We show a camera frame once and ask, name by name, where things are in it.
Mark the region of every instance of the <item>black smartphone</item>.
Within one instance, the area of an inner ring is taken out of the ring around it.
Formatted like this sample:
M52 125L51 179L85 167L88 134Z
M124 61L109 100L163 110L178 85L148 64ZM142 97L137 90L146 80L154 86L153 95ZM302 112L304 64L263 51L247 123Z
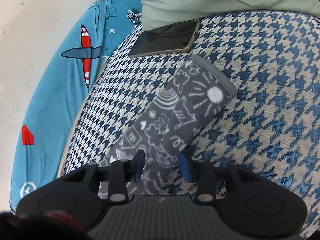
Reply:
M191 49L200 27L200 20L191 20L142 32L128 53L129 58Z

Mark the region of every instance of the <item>seat cushion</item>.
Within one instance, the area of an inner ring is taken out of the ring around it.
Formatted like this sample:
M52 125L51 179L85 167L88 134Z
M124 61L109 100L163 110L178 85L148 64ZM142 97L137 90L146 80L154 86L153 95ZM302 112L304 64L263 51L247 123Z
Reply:
M320 221L320 21L279 11L222 14L201 20L187 53L129 59L138 21L93 88L69 146L65 172L99 163L192 54L233 82L238 94L188 146L195 158L237 162L299 195L308 207L302 235ZM193 195L175 169L162 194ZM219 184L217 194L223 197Z

